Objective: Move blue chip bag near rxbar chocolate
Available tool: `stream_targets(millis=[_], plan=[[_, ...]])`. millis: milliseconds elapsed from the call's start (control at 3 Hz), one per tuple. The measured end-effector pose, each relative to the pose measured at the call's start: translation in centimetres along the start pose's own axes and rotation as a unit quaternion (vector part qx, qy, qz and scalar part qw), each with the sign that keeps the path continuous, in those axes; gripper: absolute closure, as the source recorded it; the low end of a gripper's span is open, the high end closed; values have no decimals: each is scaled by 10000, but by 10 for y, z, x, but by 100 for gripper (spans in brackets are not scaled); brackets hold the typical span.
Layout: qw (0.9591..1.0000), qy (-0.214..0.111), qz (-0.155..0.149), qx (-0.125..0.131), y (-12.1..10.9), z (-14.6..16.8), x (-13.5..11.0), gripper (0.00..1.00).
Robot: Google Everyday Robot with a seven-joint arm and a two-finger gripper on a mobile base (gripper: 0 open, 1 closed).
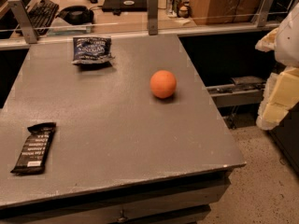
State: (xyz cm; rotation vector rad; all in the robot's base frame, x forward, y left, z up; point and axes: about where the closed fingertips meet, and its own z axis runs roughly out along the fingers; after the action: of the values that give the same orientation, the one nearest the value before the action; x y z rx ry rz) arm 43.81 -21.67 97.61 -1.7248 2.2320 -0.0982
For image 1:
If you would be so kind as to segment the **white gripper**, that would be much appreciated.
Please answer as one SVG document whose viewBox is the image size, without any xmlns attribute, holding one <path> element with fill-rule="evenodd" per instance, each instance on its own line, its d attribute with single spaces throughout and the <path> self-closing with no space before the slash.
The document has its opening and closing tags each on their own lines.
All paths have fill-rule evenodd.
<svg viewBox="0 0 299 224">
<path fill-rule="evenodd" d="M 299 67 L 299 3 L 255 48 L 263 52 L 275 50 L 276 60 L 287 66 L 279 74 L 272 73 L 265 84 L 256 125 L 267 131 L 278 126 L 299 102 L 299 68 L 294 68 Z"/>
</svg>

